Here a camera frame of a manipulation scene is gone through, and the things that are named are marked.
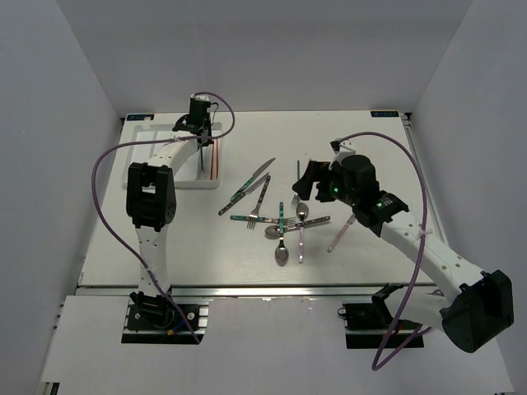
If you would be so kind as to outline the orange chopstick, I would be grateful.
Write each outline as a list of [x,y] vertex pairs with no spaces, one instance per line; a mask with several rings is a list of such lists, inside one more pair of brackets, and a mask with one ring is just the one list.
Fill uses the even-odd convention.
[[219,178],[219,156],[220,156],[220,149],[219,149],[219,140],[215,141],[215,179]]
[[209,179],[212,181],[214,180],[214,168],[215,168],[215,156],[216,156],[216,143],[214,142],[210,146],[210,175]]

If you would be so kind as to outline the green handled fork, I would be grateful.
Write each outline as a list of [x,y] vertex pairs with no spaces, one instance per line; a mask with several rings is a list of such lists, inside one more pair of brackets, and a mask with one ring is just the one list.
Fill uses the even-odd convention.
[[[231,215],[230,216],[230,219],[232,221],[245,221],[245,222],[249,222],[251,220],[251,217],[250,216],[240,216],[240,215]],[[269,217],[261,217],[261,216],[258,216],[256,218],[256,221],[258,223],[269,223],[269,224],[276,224],[278,225],[279,224],[279,219],[278,218],[269,218]],[[283,223],[284,225],[292,225],[296,222],[296,218],[295,217],[286,217],[284,220],[283,220]]]

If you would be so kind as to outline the green handled table knife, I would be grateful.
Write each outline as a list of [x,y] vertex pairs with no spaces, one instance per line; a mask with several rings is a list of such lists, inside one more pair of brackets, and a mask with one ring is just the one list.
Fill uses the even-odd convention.
[[261,175],[274,161],[275,157],[264,162],[253,174],[252,176],[231,196],[230,201],[218,212],[218,215],[223,215],[227,210],[229,210],[234,204],[235,200],[242,195],[250,186],[255,184],[256,178]]

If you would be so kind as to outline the pink handled knife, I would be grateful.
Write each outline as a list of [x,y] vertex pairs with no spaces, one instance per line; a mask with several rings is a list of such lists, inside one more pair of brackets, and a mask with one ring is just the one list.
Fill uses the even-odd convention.
[[355,220],[356,220],[355,215],[351,214],[350,217],[345,222],[345,224],[343,225],[343,227],[341,228],[341,230],[337,233],[337,235],[335,236],[335,238],[331,242],[330,246],[327,248],[327,252],[328,253],[331,253],[334,250],[334,248],[340,242],[341,238],[345,235],[345,233],[347,232],[348,228],[355,222]]

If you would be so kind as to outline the grey handled fork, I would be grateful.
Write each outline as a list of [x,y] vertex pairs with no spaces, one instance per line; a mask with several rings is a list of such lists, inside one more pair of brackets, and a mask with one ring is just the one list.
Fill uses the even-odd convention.
[[256,203],[256,206],[255,206],[255,208],[252,210],[252,212],[249,215],[249,221],[247,223],[247,229],[248,230],[253,230],[255,228],[255,225],[256,225],[258,217],[259,217],[259,210],[260,210],[261,205],[263,203],[263,200],[264,200],[265,194],[267,192],[270,180],[271,180],[271,175],[268,174],[266,176],[265,180],[264,180],[263,188],[262,188],[262,191],[260,192],[260,195],[259,195],[258,201]]

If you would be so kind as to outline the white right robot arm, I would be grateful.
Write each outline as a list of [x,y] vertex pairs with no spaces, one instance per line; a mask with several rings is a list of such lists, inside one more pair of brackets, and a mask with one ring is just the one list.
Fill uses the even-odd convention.
[[408,205],[380,188],[367,157],[345,154],[332,162],[312,160],[292,188],[302,200],[316,188],[317,201],[350,206],[361,225],[402,252],[441,291],[413,293],[403,313],[394,300],[374,304],[371,316],[378,326],[391,328],[401,318],[422,323],[473,353],[513,324],[510,278],[500,270],[484,271],[426,234]]

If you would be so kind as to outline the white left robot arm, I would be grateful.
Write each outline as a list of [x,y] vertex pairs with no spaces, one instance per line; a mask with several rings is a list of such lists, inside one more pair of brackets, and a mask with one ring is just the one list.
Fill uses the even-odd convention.
[[166,328],[174,318],[174,308],[163,301],[170,290],[166,241],[176,213],[174,177],[212,135],[211,104],[208,95],[191,95],[189,112],[176,121],[169,138],[158,142],[157,152],[128,167],[126,212],[141,257],[141,280],[133,301],[151,302],[145,316],[155,328]]

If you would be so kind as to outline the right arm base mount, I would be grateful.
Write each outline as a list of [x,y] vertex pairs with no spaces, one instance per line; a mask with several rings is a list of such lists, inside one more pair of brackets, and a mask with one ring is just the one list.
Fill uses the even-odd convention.
[[[386,284],[380,291],[380,296],[386,296],[388,291],[403,288],[399,284]],[[383,313],[372,300],[367,302],[345,303],[337,310],[337,315],[344,321],[346,347],[348,350],[375,350],[392,321],[389,313]],[[401,320],[387,342],[386,348],[395,349],[403,344],[417,324],[408,320]],[[408,349],[424,348],[423,335],[412,339],[405,346]]]

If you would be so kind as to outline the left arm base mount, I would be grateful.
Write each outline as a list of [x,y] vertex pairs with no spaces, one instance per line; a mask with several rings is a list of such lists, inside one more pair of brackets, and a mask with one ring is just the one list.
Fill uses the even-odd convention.
[[179,308],[180,311],[161,295],[132,292],[121,343],[198,345],[204,334],[204,325],[200,323],[204,305],[179,304]]

